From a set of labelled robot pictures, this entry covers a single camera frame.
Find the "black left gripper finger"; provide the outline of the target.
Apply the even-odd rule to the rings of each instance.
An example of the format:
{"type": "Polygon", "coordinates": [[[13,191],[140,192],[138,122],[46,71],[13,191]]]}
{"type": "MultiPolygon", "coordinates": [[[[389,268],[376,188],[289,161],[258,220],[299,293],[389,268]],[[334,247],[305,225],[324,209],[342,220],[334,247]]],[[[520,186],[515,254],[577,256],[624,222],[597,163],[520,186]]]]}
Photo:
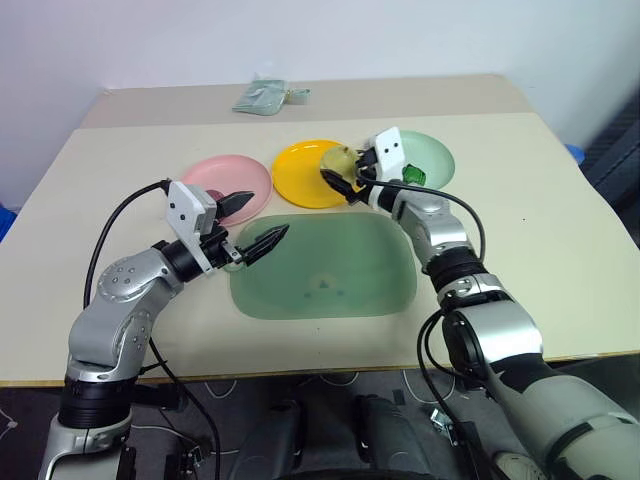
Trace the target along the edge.
{"type": "Polygon", "coordinates": [[[254,197],[252,191],[238,191],[215,200],[216,219],[222,221],[239,212],[254,197]]]}
{"type": "Polygon", "coordinates": [[[284,239],[289,230],[288,224],[276,225],[263,231],[255,238],[235,240],[234,248],[239,258],[233,261],[233,265],[251,266],[273,251],[284,239]]]}

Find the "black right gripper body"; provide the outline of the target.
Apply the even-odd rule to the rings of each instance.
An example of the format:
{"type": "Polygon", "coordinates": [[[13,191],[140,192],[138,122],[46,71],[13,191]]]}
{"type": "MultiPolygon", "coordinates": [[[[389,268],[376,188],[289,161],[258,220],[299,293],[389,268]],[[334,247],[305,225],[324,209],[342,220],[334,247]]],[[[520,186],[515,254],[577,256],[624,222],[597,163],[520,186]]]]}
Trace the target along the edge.
{"type": "Polygon", "coordinates": [[[361,201],[369,206],[375,206],[377,202],[375,197],[379,193],[375,182],[380,180],[382,167],[375,148],[369,147],[368,149],[370,150],[370,166],[366,169],[357,169],[357,185],[363,188],[359,193],[361,201]]]}

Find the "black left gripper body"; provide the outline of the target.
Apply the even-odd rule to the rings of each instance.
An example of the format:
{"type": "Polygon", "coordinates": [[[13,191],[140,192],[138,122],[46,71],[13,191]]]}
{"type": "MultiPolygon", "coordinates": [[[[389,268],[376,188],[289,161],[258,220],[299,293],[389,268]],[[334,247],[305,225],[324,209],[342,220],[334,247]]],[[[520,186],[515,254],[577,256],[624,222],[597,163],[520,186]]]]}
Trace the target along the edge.
{"type": "Polygon", "coordinates": [[[222,268],[236,262],[236,251],[228,242],[228,231],[221,221],[235,213],[232,196],[204,192],[204,213],[197,222],[198,244],[213,268],[222,268]]]}

